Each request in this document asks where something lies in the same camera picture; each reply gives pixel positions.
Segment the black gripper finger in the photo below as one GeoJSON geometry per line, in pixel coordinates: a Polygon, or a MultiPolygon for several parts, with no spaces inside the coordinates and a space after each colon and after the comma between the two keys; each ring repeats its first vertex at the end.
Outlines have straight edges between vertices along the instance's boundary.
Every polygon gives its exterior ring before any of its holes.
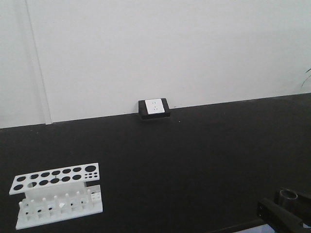
{"type": "MultiPolygon", "coordinates": [[[[279,205],[278,203],[279,192],[281,189],[288,189],[288,188],[279,188],[275,192],[274,202],[278,205],[279,205]]],[[[311,195],[298,192],[295,190],[292,190],[292,191],[294,191],[298,195],[298,198],[295,204],[292,206],[292,208],[283,208],[282,206],[281,207],[299,218],[310,218],[311,217],[311,195]]]]}
{"type": "Polygon", "coordinates": [[[303,233],[303,221],[269,199],[257,203],[257,215],[277,233],[303,233]]]}

